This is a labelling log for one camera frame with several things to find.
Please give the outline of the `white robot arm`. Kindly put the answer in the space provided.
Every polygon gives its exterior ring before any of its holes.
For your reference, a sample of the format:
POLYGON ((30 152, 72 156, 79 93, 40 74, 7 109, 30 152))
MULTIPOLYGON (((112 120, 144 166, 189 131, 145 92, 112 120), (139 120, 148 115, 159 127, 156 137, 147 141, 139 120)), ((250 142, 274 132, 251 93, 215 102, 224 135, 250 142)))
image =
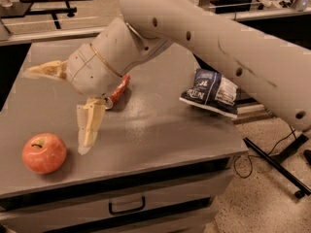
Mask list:
POLYGON ((194 53, 294 129, 311 132, 311 53, 189 0, 119 0, 115 18, 65 61, 25 71, 66 81, 87 98, 78 110, 79 152, 94 145, 107 98, 135 66, 176 43, 194 53))

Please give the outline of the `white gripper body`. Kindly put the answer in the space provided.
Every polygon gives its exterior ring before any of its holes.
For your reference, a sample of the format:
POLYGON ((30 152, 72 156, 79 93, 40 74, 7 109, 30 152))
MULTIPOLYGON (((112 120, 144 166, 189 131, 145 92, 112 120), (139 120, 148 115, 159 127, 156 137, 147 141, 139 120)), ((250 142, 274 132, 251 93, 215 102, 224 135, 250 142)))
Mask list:
POLYGON ((121 83, 121 76, 104 63, 92 44, 82 44, 68 58, 66 80, 84 96, 108 97, 121 83))

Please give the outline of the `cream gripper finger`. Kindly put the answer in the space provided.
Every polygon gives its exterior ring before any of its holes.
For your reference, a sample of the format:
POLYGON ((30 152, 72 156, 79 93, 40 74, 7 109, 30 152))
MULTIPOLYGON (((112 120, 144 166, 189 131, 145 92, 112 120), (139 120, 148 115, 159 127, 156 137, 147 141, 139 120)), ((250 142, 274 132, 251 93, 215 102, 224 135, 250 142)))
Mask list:
POLYGON ((89 97, 84 105, 77 106, 78 153, 84 155, 94 146, 106 112, 103 99, 89 97))
POLYGON ((24 71, 24 76, 29 79, 50 79, 63 81, 66 79, 66 61, 50 61, 38 66, 33 66, 24 71))

